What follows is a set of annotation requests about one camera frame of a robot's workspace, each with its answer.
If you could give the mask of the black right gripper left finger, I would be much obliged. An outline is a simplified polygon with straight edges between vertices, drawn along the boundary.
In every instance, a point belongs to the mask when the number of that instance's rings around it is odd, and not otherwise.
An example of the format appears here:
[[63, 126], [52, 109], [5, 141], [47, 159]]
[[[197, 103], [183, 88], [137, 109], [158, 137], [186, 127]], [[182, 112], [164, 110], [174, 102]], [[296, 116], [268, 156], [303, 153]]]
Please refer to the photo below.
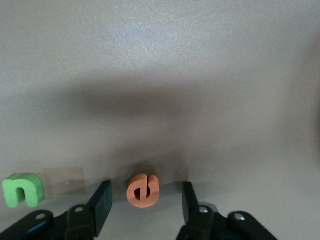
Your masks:
[[67, 213], [65, 240], [95, 240], [112, 208], [112, 183], [103, 181], [87, 204], [73, 206]]

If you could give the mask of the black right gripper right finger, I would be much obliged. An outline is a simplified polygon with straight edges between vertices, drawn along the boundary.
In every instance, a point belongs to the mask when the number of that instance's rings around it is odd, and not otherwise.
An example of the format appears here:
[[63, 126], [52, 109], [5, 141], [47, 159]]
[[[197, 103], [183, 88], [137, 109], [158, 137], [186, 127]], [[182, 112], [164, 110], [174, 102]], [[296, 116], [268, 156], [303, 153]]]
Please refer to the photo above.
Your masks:
[[182, 211], [185, 225], [176, 240], [227, 240], [226, 219], [216, 207], [200, 204], [191, 182], [182, 183]]

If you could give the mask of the orange foam letter e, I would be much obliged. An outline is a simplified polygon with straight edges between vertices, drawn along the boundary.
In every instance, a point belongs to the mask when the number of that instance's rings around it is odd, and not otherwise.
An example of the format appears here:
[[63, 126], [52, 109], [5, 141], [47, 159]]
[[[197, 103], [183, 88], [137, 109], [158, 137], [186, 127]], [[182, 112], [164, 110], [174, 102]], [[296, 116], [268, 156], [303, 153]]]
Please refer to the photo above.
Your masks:
[[126, 197], [136, 208], [150, 208], [160, 197], [160, 182], [156, 175], [138, 174], [128, 183]]

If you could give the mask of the green foam letter n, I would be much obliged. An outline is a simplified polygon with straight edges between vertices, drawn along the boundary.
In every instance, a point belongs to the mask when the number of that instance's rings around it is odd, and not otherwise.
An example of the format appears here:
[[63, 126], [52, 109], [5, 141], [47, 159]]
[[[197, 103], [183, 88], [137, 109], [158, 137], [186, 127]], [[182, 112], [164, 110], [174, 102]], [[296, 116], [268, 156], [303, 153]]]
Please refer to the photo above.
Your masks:
[[3, 181], [2, 187], [9, 208], [16, 208], [22, 202], [35, 208], [45, 199], [43, 182], [35, 174], [14, 173]]

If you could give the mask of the clear tape patch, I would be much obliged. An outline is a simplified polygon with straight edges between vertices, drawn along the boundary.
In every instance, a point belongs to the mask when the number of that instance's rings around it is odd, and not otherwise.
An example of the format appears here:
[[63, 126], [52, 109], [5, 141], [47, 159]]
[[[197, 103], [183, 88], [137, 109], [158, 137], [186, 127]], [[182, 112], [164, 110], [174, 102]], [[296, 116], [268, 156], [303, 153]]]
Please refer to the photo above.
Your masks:
[[86, 182], [83, 168], [45, 168], [46, 190], [53, 195], [84, 195]]

